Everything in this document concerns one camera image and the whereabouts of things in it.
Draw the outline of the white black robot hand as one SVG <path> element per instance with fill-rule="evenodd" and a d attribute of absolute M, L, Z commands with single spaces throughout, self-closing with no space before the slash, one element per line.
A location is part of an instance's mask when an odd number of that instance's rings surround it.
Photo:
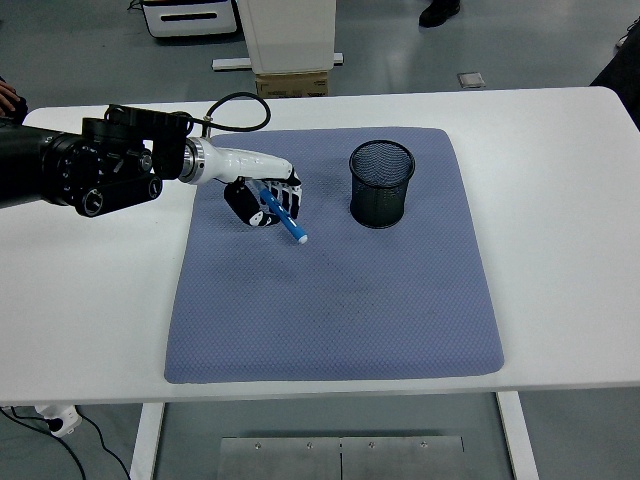
<path fill-rule="evenodd" d="M 185 148 L 182 180 L 191 185 L 224 183 L 225 201 L 249 226 L 269 226 L 284 215 L 295 219 L 299 214 L 302 184 L 294 166 L 280 157 L 191 139 Z"/>

